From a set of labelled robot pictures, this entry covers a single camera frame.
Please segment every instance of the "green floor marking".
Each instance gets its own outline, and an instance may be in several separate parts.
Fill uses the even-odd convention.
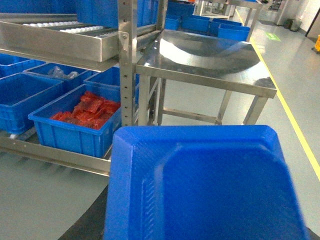
[[[278,36],[274,33],[266,32],[265,34],[267,35],[268,39],[281,42]]]

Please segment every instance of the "metal shelf frame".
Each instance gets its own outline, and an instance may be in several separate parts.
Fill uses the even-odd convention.
[[[103,28],[82,33],[60,30],[89,27],[89,24],[24,25],[76,21],[74,14],[0,13],[0,53],[98,72],[119,63],[122,125],[133,126],[138,116],[135,104],[137,51],[152,43],[164,29],[167,6],[168,0],[159,0],[157,23],[138,28],[137,0],[121,0],[118,1],[118,30]],[[103,176],[110,175],[111,149],[104,158],[87,156],[26,141],[34,133],[32,128],[19,136],[0,136],[0,151]]]

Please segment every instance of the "clear plastic bag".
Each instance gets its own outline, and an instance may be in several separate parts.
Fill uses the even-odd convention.
[[[57,79],[71,80],[79,76],[79,73],[77,71],[72,71],[68,75],[66,75],[60,67],[55,66],[53,69],[48,71],[48,75]]]

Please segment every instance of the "blue plastic crate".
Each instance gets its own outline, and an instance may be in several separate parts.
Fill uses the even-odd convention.
[[[33,74],[37,76],[43,76],[47,78],[53,78],[53,76],[48,75],[48,72],[52,70],[55,66],[59,67],[61,70],[63,70],[65,75],[70,74],[71,72],[78,72],[79,75],[73,79],[64,79],[64,78],[59,78],[60,80],[63,81],[63,88],[64,92],[67,93],[80,85],[84,84],[84,80],[88,79],[92,75],[96,74],[96,71],[89,71],[73,66],[66,66],[66,65],[61,65],[61,64],[55,64],[55,63],[46,63],[40,66],[36,66],[30,69],[25,70],[24,72],[27,74]]]
[[[17,73],[0,80],[0,129],[21,134],[34,126],[28,114],[63,94],[58,79]]]
[[[220,22],[210,22],[210,26],[209,26],[209,34],[211,36],[217,37],[218,36],[218,31],[219,31],[219,27],[220,25],[223,23]]]
[[[34,121],[41,145],[98,158],[103,157],[112,144],[114,132],[121,126],[121,108],[100,130],[50,119],[58,112],[72,112],[87,90],[108,100],[120,102],[118,89],[86,84],[77,87],[29,114],[29,119]]]
[[[221,24],[218,30],[218,38],[246,41],[250,27]]]
[[[137,1],[137,26],[152,24],[157,15],[156,0]],[[81,23],[118,28],[117,0],[76,0],[77,19]]]
[[[181,18],[179,16],[169,15],[169,16],[166,16],[165,18],[164,28],[169,30],[178,30],[180,27],[180,23],[181,23]]]
[[[139,82],[140,75],[135,75],[135,102],[139,102]],[[93,85],[97,87],[113,87],[120,90],[120,69],[119,66],[113,66],[107,71],[93,74],[89,78],[84,80],[87,85]]]
[[[151,24],[156,24],[157,19],[158,19],[158,5],[159,5],[159,0],[155,0],[153,2],[153,14],[152,14],[152,22]]]
[[[200,16],[184,16],[181,28],[207,33],[209,31],[210,19]]]
[[[308,240],[268,126],[141,126],[114,134],[104,240]]]
[[[45,62],[39,60],[32,60],[20,56],[12,56],[0,53],[0,78],[21,73],[23,70],[44,63]]]
[[[179,17],[192,16],[195,11],[195,4],[169,1],[166,13]]]
[[[1,0],[0,13],[75,14],[75,0]]]
[[[224,20],[224,19],[220,19],[220,18],[214,18],[214,19],[212,20],[212,22],[214,22],[214,23],[220,23],[220,24],[229,24],[229,25],[235,25],[235,26],[242,26],[242,23],[241,23],[241,22]]]

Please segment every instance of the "trash bin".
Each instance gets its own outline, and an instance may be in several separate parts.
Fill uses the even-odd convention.
[[[283,24],[283,27],[285,29],[290,29],[291,26],[292,26],[292,22],[293,22],[294,19],[292,18],[288,18],[287,20],[285,20],[284,24]]]
[[[300,21],[300,20],[293,20],[293,21],[292,21],[292,26],[291,26],[291,28],[290,28],[290,31],[292,31],[292,32],[297,32],[298,29],[300,28],[301,24],[302,24],[302,21]]]

